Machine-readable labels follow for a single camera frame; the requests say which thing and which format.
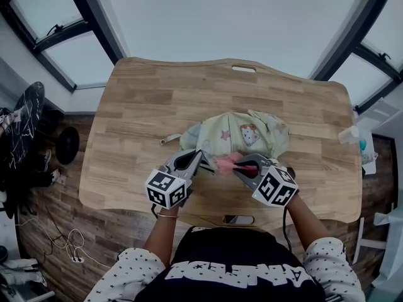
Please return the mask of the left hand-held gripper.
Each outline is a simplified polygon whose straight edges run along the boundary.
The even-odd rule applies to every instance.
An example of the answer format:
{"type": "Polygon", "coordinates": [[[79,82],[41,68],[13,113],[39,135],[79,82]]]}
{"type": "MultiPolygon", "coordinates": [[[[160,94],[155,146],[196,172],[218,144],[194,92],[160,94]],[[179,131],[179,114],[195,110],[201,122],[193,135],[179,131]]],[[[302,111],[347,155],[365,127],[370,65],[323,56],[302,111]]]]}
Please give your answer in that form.
{"type": "Polygon", "coordinates": [[[192,178],[203,159],[203,153],[195,149],[179,151],[164,164],[169,170],[176,171],[173,176],[167,172],[153,169],[145,182],[147,199],[162,208],[170,210],[187,199],[192,178]]]}

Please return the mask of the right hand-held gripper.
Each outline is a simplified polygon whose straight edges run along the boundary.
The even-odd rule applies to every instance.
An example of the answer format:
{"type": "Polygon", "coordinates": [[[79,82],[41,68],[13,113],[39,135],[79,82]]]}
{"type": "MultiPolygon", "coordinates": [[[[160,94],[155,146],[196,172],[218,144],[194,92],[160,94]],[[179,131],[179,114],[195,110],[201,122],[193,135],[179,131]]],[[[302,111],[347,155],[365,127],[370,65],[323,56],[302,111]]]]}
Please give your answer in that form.
{"type": "Polygon", "coordinates": [[[235,175],[250,189],[252,198],[272,207],[285,207],[298,192],[298,185],[286,169],[272,165],[272,161],[261,154],[249,154],[237,161],[240,166],[264,167],[265,175],[259,171],[235,171],[235,175]]]}

